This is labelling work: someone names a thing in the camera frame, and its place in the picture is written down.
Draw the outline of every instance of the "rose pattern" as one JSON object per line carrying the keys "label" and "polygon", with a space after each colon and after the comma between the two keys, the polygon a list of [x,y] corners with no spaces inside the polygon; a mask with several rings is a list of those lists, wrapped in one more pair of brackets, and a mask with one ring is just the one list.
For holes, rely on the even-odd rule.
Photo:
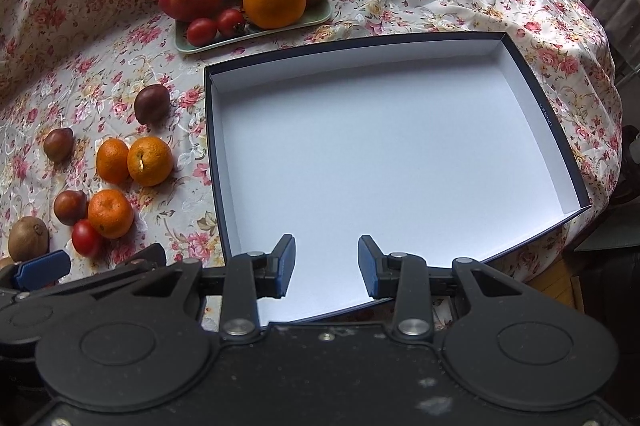
{"label": "rose pattern", "polygon": [[[549,265],[604,208],[615,187],[620,97],[612,85],[614,69],[605,33],[579,0],[330,0],[334,16],[324,26],[194,56],[177,53],[174,24],[158,13],[156,2],[0,0],[3,253],[12,222],[34,214],[49,223],[51,247],[62,247],[72,256],[69,278],[108,269],[154,242],[163,245],[169,262],[193,257],[207,266],[223,265],[207,159],[204,66],[240,54],[339,38],[507,31],[514,39],[561,122],[593,207],[497,260],[495,265],[510,275],[524,279]],[[172,111],[158,127],[139,125],[133,113],[136,93],[156,82],[168,88]],[[51,129],[61,126],[73,128],[76,144],[69,161],[52,165],[42,142]],[[149,133],[174,151],[172,176],[154,188],[123,186],[136,211],[134,228],[110,243],[103,259],[82,259],[70,243],[70,229],[52,214],[54,197],[66,188],[93,194],[106,187],[95,175],[97,146],[109,136],[130,144]],[[206,326],[216,326],[219,303],[220,299],[209,299]]]}

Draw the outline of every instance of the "cherry tomato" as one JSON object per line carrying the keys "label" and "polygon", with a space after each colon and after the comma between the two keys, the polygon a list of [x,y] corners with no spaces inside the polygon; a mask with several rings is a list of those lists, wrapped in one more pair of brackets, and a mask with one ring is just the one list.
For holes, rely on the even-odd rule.
{"label": "cherry tomato", "polygon": [[80,255],[88,259],[100,255],[104,247],[103,237],[94,229],[88,219],[81,219],[74,224],[74,229],[71,231],[71,243]]}
{"label": "cherry tomato", "polygon": [[210,18],[196,18],[187,28],[187,42],[193,47],[210,44],[216,37],[218,25]]}
{"label": "cherry tomato", "polygon": [[218,15],[218,29],[225,38],[233,38],[244,34],[246,23],[244,16],[238,10],[229,8]]}

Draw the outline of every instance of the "box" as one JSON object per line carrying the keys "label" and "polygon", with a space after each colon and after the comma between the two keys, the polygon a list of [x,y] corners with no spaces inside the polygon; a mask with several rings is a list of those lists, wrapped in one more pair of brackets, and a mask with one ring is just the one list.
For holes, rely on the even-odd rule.
{"label": "box", "polygon": [[428,265],[489,260],[587,209],[542,88],[500,32],[305,45],[205,69],[207,139],[225,257],[296,239],[287,296],[260,319],[372,300],[356,245]]}

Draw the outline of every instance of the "metal pin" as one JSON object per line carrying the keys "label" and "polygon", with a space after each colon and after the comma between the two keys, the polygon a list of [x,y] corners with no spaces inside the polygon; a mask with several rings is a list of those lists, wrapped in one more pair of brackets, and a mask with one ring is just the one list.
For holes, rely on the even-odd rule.
{"label": "metal pin", "polygon": [[409,318],[398,324],[398,330],[407,336],[420,336],[429,331],[431,326],[424,320]]}
{"label": "metal pin", "polygon": [[226,322],[222,329],[230,336],[246,336],[254,331],[255,325],[244,318],[235,318]]}

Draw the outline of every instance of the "light green tray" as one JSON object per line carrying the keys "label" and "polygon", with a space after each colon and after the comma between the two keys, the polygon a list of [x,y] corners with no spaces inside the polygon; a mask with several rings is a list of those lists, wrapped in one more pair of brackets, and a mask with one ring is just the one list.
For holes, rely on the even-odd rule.
{"label": "light green tray", "polygon": [[319,4],[309,8],[306,10],[303,15],[300,17],[299,21],[295,24],[291,24],[290,26],[286,26],[280,29],[270,29],[268,31],[263,31],[260,28],[256,28],[251,24],[246,25],[246,34],[242,36],[238,36],[237,38],[228,38],[224,39],[218,34],[216,36],[216,40],[213,44],[204,45],[202,47],[193,47],[189,42],[187,42],[187,28],[189,25],[186,22],[178,22],[175,23],[175,47],[178,48],[178,51],[183,52],[185,54],[194,54],[197,52],[208,51],[209,49],[215,49],[216,47],[221,47],[223,45],[228,44],[236,44],[237,42],[242,42],[243,40],[248,40],[249,38],[256,38],[257,36],[264,36],[266,34],[274,34],[280,31],[289,31],[289,29],[297,29],[297,28],[306,28],[308,26],[316,26],[318,24],[322,24],[326,22],[329,18],[331,18],[332,9],[331,4],[329,4],[328,0],[322,0]]}

